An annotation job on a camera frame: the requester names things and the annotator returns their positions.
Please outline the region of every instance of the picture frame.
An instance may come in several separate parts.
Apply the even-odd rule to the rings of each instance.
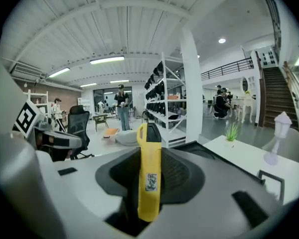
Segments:
[[[277,196],[277,200],[283,203],[285,196],[285,180],[263,170],[259,170],[258,177],[265,181],[264,186],[267,187],[267,191]],[[277,182],[280,183],[280,190],[278,192]]]

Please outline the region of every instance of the yellow utility knife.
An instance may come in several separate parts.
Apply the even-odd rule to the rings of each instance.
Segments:
[[[138,129],[141,147],[139,207],[141,220],[152,222],[159,213],[161,137],[155,123],[143,123]]]

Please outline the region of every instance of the green plant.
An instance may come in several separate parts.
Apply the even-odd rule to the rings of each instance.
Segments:
[[[226,132],[226,140],[227,141],[234,141],[238,136],[238,125],[233,123],[230,125]]]

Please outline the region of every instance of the white lantern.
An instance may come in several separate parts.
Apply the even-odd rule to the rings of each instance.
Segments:
[[[278,163],[277,152],[278,152],[279,144],[282,139],[286,138],[288,129],[291,124],[292,124],[292,121],[285,112],[282,112],[280,115],[275,117],[276,143],[275,143],[272,151],[267,152],[264,155],[264,159],[268,164],[276,165]]]

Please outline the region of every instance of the chair headrest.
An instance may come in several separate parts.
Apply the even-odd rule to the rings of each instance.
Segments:
[[[83,114],[85,113],[83,106],[72,106],[70,109],[70,114]]]

